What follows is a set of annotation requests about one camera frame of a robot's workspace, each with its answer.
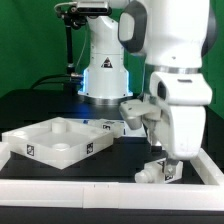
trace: sticker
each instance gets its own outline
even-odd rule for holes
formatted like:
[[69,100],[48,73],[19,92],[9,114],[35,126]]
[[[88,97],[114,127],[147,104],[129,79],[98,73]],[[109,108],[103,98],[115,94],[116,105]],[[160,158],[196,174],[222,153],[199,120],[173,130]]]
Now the sticker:
[[113,68],[109,58],[106,58],[106,60],[102,64],[101,68]]
[[87,145],[87,154],[93,153],[93,143]]
[[30,156],[34,156],[34,146],[27,145],[27,154]]
[[173,176],[165,175],[165,181],[172,180],[172,179],[173,179]]
[[103,125],[103,129],[110,130],[110,126],[108,126],[108,125]]
[[105,124],[114,124],[115,122],[113,121],[106,121]]

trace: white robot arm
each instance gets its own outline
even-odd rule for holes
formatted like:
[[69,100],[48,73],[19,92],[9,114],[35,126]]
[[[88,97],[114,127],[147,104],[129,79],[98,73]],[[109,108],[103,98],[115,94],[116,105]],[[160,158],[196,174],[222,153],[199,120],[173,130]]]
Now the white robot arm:
[[[130,0],[73,0],[56,7],[70,6],[70,15],[86,15],[91,31],[90,64],[84,71],[84,100],[100,105],[118,105],[133,93],[124,67],[124,48],[118,40],[118,23],[109,18],[111,8],[125,8]],[[74,19],[74,28],[79,21]]]
[[[124,10],[119,40],[132,54],[146,56],[144,99],[121,104],[132,129],[142,123],[152,145],[160,142],[168,163],[198,155],[205,125],[204,105],[212,90],[198,73],[209,21],[209,0],[137,0]],[[165,170],[174,174],[175,169]]]

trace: white frame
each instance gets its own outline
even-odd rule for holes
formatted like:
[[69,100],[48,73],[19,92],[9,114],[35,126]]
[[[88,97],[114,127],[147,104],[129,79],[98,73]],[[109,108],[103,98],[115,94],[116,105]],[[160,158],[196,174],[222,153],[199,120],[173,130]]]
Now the white frame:
[[224,175],[201,149],[205,185],[0,180],[1,206],[224,211]]

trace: white box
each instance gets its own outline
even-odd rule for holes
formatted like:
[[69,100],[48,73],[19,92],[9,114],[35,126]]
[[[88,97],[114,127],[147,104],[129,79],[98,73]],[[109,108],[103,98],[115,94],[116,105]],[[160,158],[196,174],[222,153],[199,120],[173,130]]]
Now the white box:
[[113,132],[63,118],[2,134],[12,152],[64,169],[113,144]]

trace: black table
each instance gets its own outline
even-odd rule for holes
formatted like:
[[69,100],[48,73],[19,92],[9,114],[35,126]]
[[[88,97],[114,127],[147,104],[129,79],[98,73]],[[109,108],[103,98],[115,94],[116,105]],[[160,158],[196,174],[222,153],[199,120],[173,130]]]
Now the black table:
[[[77,96],[61,91],[16,90],[0,99],[0,132],[34,124],[54,117],[121,119],[117,106],[85,104]],[[207,108],[203,148],[224,170],[224,121]],[[134,182],[136,172],[151,155],[145,138],[120,138],[114,145],[64,170],[58,170],[12,153],[0,172],[1,179]],[[191,167],[184,163],[185,184],[202,184]],[[223,212],[151,211],[116,209],[64,209],[0,207],[0,223],[223,223]]]

